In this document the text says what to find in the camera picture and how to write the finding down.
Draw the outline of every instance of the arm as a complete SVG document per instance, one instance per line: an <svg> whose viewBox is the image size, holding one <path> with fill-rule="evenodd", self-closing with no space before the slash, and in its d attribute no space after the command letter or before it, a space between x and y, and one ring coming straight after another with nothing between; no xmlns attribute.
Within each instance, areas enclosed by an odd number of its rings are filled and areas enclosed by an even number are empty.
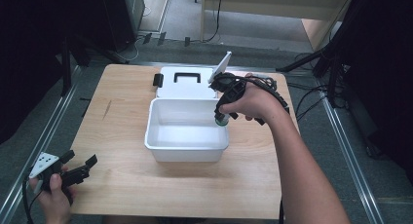
<svg viewBox="0 0 413 224"><path fill-rule="evenodd" d="M263 119L273 134L288 223L350 223L337 194L313 158L291 117L270 94L247 84L244 96L222 105L223 114L239 112Z"/></svg>

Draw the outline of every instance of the container handle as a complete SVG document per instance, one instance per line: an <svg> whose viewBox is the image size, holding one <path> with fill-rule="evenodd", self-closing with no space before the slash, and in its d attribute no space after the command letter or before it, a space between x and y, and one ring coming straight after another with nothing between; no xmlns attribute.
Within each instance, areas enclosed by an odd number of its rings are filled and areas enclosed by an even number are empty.
<svg viewBox="0 0 413 224"><path fill-rule="evenodd" d="M179 76L196 77L197 78L197 83L201 83L201 74L200 73L177 72L177 73L175 73L175 75L173 77L174 83L178 82L178 77Z"/></svg>

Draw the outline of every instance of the wooden table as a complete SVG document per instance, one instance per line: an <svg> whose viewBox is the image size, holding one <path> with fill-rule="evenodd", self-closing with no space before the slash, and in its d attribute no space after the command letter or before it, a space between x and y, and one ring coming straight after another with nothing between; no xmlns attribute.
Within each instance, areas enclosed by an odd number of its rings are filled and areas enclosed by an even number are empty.
<svg viewBox="0 0 413 224"><path fill-rule="evenodd" d="M98 159L91 176L77 186L73 213L278 219L281 185L267 126L244 118L231 121L230 145L217 163L155 161L144 135L159 71L106 67L72 145L76 157L70 168L93 154ZM269 75L295 119L285 78Z"/></svg>

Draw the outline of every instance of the aluminum rail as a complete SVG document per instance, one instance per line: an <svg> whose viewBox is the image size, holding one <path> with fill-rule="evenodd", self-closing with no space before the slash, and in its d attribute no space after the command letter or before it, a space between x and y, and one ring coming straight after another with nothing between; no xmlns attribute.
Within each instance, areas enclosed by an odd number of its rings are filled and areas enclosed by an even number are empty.
<svg viewBox="0 0 413 224"><path fill-rule="evenodd" d="M317 83L318 85L323 85L323 82L321 80L317 80ZM325 93L323 92L320 92L319 94L321 97L325 96ZM361 202L364 206L365 212L367 214L367 217L370 223L372 224L385 223L383 216L381 214L381 211L379 207L377 206L376 199L374 198L374 195L371 192L370 186L368 185L367 179L365 178L364 173L358 164L356 155L352 149L352 145L340 122L340 118L337 112L335 111L335 109L331 107L327 98L324 98L322 102L323 102L325 111L327 112L328 119L330 120L331 126L333 127L337 140L340 144L344 159L346 160L350 174L356 185L358 194L360 196Z"/></svg>

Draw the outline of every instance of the black wire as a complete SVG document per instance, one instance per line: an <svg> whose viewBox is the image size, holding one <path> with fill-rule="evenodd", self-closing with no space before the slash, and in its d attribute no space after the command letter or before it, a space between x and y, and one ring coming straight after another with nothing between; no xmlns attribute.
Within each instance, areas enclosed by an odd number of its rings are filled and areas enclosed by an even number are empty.
<svg viewBox="0 0 413 224"><path fill-rule="evenodd" d="M23 205L24 205L24 211L26 213L26 217L27 217L27 223L28 224L33 224L33 219L31 219L31 215L30 215L30 209L27 203L27 188L26 188L26 184L27 184L27 176L24 177L22 183L21 183L21 194L22 194L22 198L23 198Z"/></svg>
<svg viewBox="0 0 413 224"><path fill-rule="evenodd" d="M257 76L249 76L249 77L242 77L242 76L230 76L230 77L227 77L227 76L222 76L222 77L216 77L216 78L215 78L215 80L223 80L223 79L233 79L233 80L239 79L239 80L243 80L243 81L252 83L252 84L254 84L255 86L258 86L258 87L260 87L260 88L263 88L262 85L264 84L264 85L266 85L269 89L274 89L274 90L277 89L276 83L275 83L274 79L271 78L271 77L262 78L262 77L257 77Z"/></svg>
<svg viewBox="0 0 413 224"><path fill-rule="evenodd" d="M314 109L317 105L319 105L319 103L324 100L327 96L324 95L322 96L316 103L314 103L313 105L311 105L306 111L304 111L303 113L299 114L297 116L297 121L300 121L310 110Z"/></svg>
<svg viewBox="0 0 413 224"><path fill-rule="evenodd" d="M36 201L36 199L40 196L40 194L42 194L43 190L40 190L40 192L33 198L33 200L31 200L30 206L28 207L28 211L31 212L31 207L34 204L34 201Z"/></svg>
<svg viewBox="0 0 413 224"><path fill-rule="evenodd" d="M215 33L213 33L213 35L212 35L209 39L207 39L207 40L204 40L204 41L195 40L195 41L191 41L191 42L208 43L208 42L210 42L210 41L216 36L216 33L218 33L218 29L219 29L219 13L221 12L221 3L222 3L222 0L219 0L218 13L216 14L216 29L215 29Z"/></svg>
<svg viewBox="0 0 413 224"><path fill-rule="evenodd" d="M309 95L310 93L315 92L315 91L321 91L321 92L327 91L327 89L322 89L322 87L327 87L327 85L321 85L321 86L314 87L314 88L310 89L307 93L305 93L303 95L303 97L301 97L300 101L298 102L297 108L295 109L295 114L298 114L298 110L300 109L301 103L304 101L304 98L307 95Z"/></svg>

